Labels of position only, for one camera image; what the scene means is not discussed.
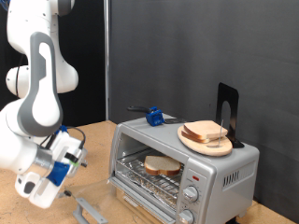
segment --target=toaster oven door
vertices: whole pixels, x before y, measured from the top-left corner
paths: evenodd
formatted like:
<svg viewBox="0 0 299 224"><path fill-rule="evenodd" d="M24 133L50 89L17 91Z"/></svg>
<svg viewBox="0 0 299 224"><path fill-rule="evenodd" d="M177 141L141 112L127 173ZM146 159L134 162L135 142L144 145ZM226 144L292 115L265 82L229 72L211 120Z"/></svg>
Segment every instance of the toaster oven door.
<svg viewBox="0 0 299 224"><path fill-rule="evenodd" d="M68 187L78 204L73 215L81 224L173 224L175 220L112 177L88 186Z"/></svg>

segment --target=cable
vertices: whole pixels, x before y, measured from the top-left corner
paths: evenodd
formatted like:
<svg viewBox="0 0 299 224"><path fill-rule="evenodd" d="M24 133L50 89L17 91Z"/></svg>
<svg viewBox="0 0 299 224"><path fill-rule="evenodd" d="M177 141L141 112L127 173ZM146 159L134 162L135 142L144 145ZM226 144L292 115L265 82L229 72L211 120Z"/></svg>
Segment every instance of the cable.
<svg viewBox="0 0 299 224"><path fill-rule="evenodd" d="M42 146L49 138L51 137L51 135L49 135L41 144L39 144L40 146Z"/></svg>
<svg viewBox="0 0 299 224"><path fill-rule="evenodd" d="M18 79L19 79L19 71L20 71L20 67L21 67L21 63L22 63L22 59L23 58L24 58L24 55L22 55L21 58L20 58L19 67L18 67L18 71L17 71L17 77L16 77L16 93L17 93L17 97L19 97Z"/></svg>
<svg viewBox="0 0 299 224"><path fill-rule="evenodd" d="M83 146L84 146L85 141L86 141L86 135L85 135L85 133L82 130L80 130L79 128L76 128L76 127L67 126L66 128L67 129L75 129L75 130L77 130L77 131L79 131L79 132L81 132L83 134L84 139L81 141L81 144L78 147L79 149L83 149Z"/></svg>

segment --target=toaster oven handle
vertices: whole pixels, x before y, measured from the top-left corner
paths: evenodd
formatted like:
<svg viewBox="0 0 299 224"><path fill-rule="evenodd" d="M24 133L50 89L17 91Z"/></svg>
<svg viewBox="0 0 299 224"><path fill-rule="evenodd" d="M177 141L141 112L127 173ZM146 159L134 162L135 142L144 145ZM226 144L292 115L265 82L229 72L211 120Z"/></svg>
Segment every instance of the toaster oven handle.
<svg viewBox="0 0 299 224"><path fill-rule="evenodd" d="M98 224L106 224L108 221L102 217L88 202L86 202L83 198L76 198L77 201L77 209L73 212L73 216L80 224L89 224L89 222L85 219L82 212L83 209L86 210L96 221Z"/></svg>
<svg viewBox="0 0 299 224"><path fill-rule="evenodd" d="M147 113L150 114L151 113L151 109L148 109L144 106L134 106L134 105L130 105L127 107L128 111L133 111L133 112L143 112L143 113Z"/></svg>

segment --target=black wall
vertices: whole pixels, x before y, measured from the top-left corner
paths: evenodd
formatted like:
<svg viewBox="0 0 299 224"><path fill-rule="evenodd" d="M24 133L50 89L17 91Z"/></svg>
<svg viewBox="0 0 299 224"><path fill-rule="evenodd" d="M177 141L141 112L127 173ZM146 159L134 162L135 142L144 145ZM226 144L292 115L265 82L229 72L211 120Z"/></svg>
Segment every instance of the black wall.
<svg viewBox="0 0 299 224"><path fill-rule="evenodd" d="M255 196L298 223L299 2L111 2L110 119L143 116L128 105L215 119L218 84L238 89L236 135L261 151Z"/></svg>
<svg viewBox="0 0 299 224"><path fill-rule="evenodd" d="M59 94L64 125L79 126L105 120L104 3L76 0L72 12L59 19L60 47L65 60L78 71L74 91ZM0 109L17 99L6 86L10 68L21 55L7 42L7 12L0 7Z"/></svg>

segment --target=gray partition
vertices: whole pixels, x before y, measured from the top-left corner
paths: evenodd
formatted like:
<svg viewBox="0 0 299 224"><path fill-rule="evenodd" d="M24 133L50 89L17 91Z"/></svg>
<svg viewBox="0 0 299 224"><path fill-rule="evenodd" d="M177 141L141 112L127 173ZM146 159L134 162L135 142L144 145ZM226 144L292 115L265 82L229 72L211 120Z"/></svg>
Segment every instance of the gray partition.
<svg viewBox="0 0 299 224"><path fill-rule="evenodd" d="M299 1L113 0L110 13L110 119L143 116L128 105L215 119L219 82L238 89L236 136L261 151L255 196L299 222Z"/></svg>

